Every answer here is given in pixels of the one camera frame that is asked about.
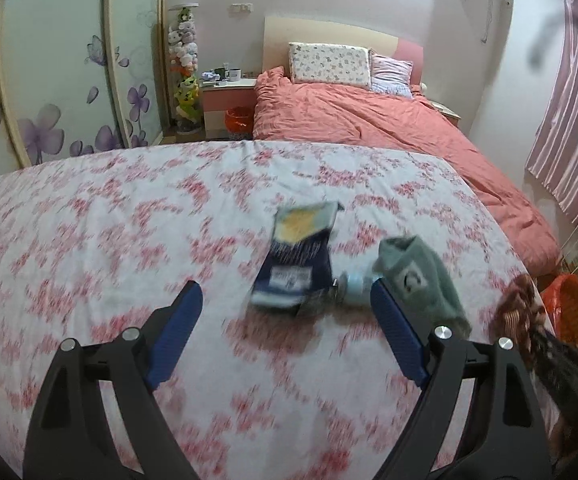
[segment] white mug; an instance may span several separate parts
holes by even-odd
[[[229,69],[229,81],[240,81],[241,75],[242,75],[242,70],[240,70],[240,68],[230,68]]]

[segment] nightstand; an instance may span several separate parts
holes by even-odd
[[[245,78],[240,81],[227,81],[221,86],[201,88],[207,140],[226,139],[229,136],[224,125],[224,114],[229,108],[256,107],[256,92],[253,89],[255,85],[255,79]]]
[[[432,101],[431,99],[429,100],[429,102],[434,106],[434,108],[439,111],[442,115],[444,115],[444,117],[447,118],[447,120],[453,124],[455,127],[458,127],[458,123],[460,122],[460,119],[462,119],[460,117],[460,115],[458,115],[457,113],[451,111],[449,108],[447,108],[444,104],[438,103],[436,101]]]

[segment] nightstand top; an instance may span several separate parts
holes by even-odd
[[[238,88],[253,88],[256,85],[257,79],[243,78],[240,81],[227,81],[227,84],[218,86],[207,85],[203,86],[203,92],[223,89],[238,89]]]
[[[456,112],[454,112],[454,111],[450,110],[449,108],[447,108],[444,104],[439,103],[439,102],[437,102],[437,101],[432,101],[431,99],[429,100],[429,102],[430,102],[432,105],[434,105],[434,108],[435,108],[436,110],[438,110],[440,113],[442,113],[442,115],[450,116],[450,117],[456,118],[456,119],[458,119],[458,120],[461,119],[460,115],[458,115]]]

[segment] beige headboard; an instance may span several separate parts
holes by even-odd
[[[409,60],[414,64],[412,84],[419,84],[423,66],[423,49],[410,41],[400,40],[363,27],[343,23],[318,22],[301,18],[265,18],[265,39],[262,51],[262,70],[284,66],[289,70],[289,43],[333,43],[373,48],[378,54]]]

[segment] red floral pattern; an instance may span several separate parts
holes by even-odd
[[[272,467],[281,480],[373,476],[419,391],[371,313],[336,307],[286,318],[248,306],[278,205],[321,200],[346,208],[331,236],[335,274],[371,269],[383,237],[419,235],[444,260],[474,337],[486,338],[501,288],[524,269],[440,159],[361,146],[211,142],[1,176],[4,459],[21,471],[35,398],[62,339],[108,341],[194,279],[203,314],[155,396],[198,475],[258,480]],[[136,467],[109,384],[102,394],[118,452]],[[451,427],[437,465],[451,460],[460,432]]]

